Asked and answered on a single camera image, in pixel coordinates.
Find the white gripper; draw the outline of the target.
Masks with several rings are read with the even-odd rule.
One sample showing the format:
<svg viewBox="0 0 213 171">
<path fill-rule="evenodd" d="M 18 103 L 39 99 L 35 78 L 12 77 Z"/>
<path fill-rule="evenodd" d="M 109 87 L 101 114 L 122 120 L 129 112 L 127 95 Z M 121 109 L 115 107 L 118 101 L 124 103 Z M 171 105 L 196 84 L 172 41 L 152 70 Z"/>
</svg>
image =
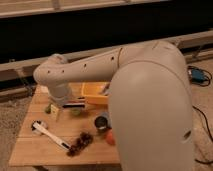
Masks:
<svg viewBox="0 0 213 171">
<path fill-rule="evenodd" d="M 60 84 L 48 88 L 50 97 L 54 103 L 64 106 L 72 97 L 72 90 L 68 84 Z"/>
</svg>

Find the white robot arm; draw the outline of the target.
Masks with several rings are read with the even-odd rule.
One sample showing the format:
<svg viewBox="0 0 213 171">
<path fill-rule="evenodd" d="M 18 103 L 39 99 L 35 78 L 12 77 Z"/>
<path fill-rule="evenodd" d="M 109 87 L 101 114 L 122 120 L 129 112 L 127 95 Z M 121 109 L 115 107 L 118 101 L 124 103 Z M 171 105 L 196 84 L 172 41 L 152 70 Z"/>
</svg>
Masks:
<svg viewBox="0 0 213 171">
<path fill-rule="evenodd" d="M 166 41 L 132 44 L 69 63 L 54 54 L 34 71 L 60 105 L 70 82 L 108 82 L 108 111 L 123 171 L 192 171 L 187 65 Z"/>
</svg>

